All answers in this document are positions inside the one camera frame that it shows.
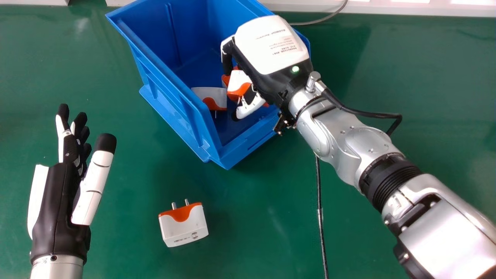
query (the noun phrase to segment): gray cable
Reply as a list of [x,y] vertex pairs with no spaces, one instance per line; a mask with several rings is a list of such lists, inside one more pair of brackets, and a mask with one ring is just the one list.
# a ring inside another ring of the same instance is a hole
[[289,25],[291,25],[291,26],[303,26],[303,25],[312,25],[312,24],[317,24],[317,23],[324,22],[324,21],[326,21],[328,19],[333,18],[335,15],[337,15],[342,9],[344,9],[344,7],[346,6],[346,4],[348,4],[348,0],[344,0],[343,4],[339,7],[339,9],[337,9],[332,14],[330,14],[328,16],[325,16],[323,18],[312,20],[312,21],[306,21],[306,22],[294,22],[294,23],[290,23]]

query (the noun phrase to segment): cable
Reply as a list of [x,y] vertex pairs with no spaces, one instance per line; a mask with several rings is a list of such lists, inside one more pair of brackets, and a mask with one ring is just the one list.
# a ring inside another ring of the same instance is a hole
[[337,15],[342,9],[344,9],[344,7],[346,6],[346,4],[348,4],[348,0],[344,0],[343,4],[339,7],[339,9],[337,9],[335,12],[333,12],[330,15],[327,15],[327,16],[325,16],[323,18],[312,20],[312,21],[306,21],[306,22],[290,23],[289,25],[291,25],[291,26],[303,26],[303,25],[312,25],[312,24],[317,24],[317,23],[324,22],[326,20],[329,20],[329,19],[333,18],[335,15]]
[[329,269],[327,268],[327,255],[325,253],[324,242],[324,227],[322,217],[322,195],[320,186],[320,159],[315,155],[315,172],[317,174],[317,218],[318,218],[318,232],[320,235],[320,247],[322,249],[322,263],[324,265],[324,278],[329,279]]
[[380,119],[395,119],[391,127],[387,130],[386,134],[391,136],[394,130],[400,125],[403,120],[403,116],[399,113],[379,113],[379,112],[367,112],[349,108],[345,106],[333,93],[329,88],[326,88],[322,91],[322,96],[326,97],[331,103],[333,103],[338,109],[354,114],[365,116],[369,118],[380,118]]

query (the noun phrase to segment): green table surface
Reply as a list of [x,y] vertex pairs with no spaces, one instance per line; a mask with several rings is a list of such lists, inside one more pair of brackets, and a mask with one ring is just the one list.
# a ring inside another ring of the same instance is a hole
[[[313,154],[296,132],[233,169],[202,163],[141,98],[103,1],[0,6],[0,278],[27,278],[34,166],[57,160],[54,113],[87,112],[118,138],[85,278],[322,278]],[[319,14],[283,14],[290,21]],[[346,104],[401,112],[393,141],[422,170],[496,220],[496,24],[489,18],[341,14],[298,28]],[[388,121],[364,120],[386,129]],[[331,278],[406,278],[368,201],[322,166]],[[210,235],[169,249],[157,214],[202,202]]]

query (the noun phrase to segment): adapter in bin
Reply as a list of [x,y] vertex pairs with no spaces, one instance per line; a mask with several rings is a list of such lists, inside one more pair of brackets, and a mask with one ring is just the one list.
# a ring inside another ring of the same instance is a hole
[[162,212],[158,215],[162,239],[167,247],[184,245],[208,235],[207,222],[203,213],[201,203],[189,204],[177,208],[172,203],[172,210]]

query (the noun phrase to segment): blue bin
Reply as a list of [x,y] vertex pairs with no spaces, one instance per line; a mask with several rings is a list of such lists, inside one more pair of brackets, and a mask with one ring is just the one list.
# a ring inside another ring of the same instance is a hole
[[213,117],[190,88],[222,87],[221,41],[270,14],[255,0],[138,0],[107,18],[129,42],[141,96],[203,162],[230,169],[274,135],[278,109],[262,107],[234,122],[236,105],[228,101],[228,112]]

